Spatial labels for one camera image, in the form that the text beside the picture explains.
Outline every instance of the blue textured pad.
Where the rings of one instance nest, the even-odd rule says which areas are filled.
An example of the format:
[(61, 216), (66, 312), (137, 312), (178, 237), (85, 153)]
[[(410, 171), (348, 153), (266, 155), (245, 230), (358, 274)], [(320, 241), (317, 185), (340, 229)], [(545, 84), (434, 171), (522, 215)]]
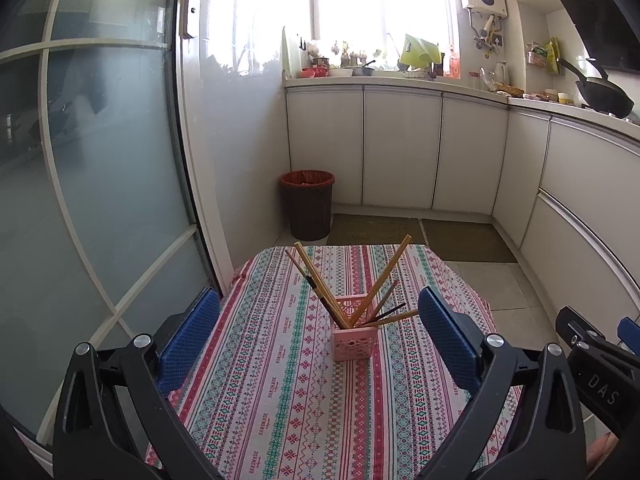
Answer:
[(618, 324), (618, 337), (631, 351), (640, 355), (640, 326), (630, 317), (623, 317)]
[(420, 292), (418, 314), (454, 382), (475, 394), (482, 383), (480, 329), (466, 314), (454, 312), (431, 287)]
[(164, 396), (182, 386), (219, 315), (220, 298), (218, 292), (211, 289), (182, 322), (160, 356), (160, 372), (156, 384)]

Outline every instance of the pink basket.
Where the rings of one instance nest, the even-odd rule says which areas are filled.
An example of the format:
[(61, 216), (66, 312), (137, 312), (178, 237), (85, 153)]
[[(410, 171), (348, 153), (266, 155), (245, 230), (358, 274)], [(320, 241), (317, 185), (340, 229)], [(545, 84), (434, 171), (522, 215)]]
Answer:
[[(341, 296), (335, 298), (345, 314), (350, 316), (360, 305), (366, 294), (357, 296)], [(364, 322), (375, 310), (374, 301), (367, 307), (367, 310), (360, 316), (358, 324)], [(364, 328), (350, 328), (340, 330), (335, 323), (331, 323), (331, 345), (334, 352), (334, 361), (350, 361), (355, 359), (369, 359), (373, 354), (373, 349), (378, 343), (378, 327), (369, 326)]]

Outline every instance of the brown floor mat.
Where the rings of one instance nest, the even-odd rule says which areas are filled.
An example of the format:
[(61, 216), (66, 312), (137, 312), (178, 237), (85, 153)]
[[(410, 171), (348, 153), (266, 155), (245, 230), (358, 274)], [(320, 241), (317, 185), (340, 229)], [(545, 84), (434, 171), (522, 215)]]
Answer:
[(420, 223), (415, 218), (337, 214), (326, 244), (399, 244), (407, 234), (412, 236), (413, 244), (424, 243)]
[(422, 220), (430, 249), (453, 262), (516, 262), (491, 224)]

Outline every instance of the patterned tablecloth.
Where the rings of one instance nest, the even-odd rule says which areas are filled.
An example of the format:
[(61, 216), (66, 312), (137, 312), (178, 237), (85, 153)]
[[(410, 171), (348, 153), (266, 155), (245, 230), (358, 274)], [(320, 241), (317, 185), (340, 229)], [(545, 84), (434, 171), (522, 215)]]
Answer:
[[(366, 293), (395, 248), (307, 251), (346, 296)], [(495, 328), (487, 303), (425, 246), (409, 246), (391, 278), (400, 283), (388, 304), (415, 308), (431, 285), (485, 333)], [(329, 323), (284, 248), (238, 270), (199, 361), (170, 397), (225, 479), (413, 479), (449, 433), (469, 395), (417, 316), (379, 330), (371, 359), (336, 363)], [(494, 459), (516, 402), (512, 389), (481, 465)]]

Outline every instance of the frying pan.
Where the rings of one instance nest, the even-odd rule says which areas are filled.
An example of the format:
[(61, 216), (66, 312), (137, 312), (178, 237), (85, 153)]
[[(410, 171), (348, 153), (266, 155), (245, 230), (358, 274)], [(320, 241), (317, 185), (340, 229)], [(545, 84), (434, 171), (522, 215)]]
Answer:
[(578, 81), (575, 82), (575, 85), (591, 108), (597, 112), (614, 114), (620, 119), (624, 119), (631, 113), (631, 110), (634, 107), (634, 102), (629, 99), (622, 88), (609, 81), (609, 75), (595, 59), (590, 57), (587, 61), (589, 61), (595, 69), (600, 72), (602, 78), (586, 77), (567, 60), (560, 58), (558, 61), (567, 70), (570, 70), (578, 76)]

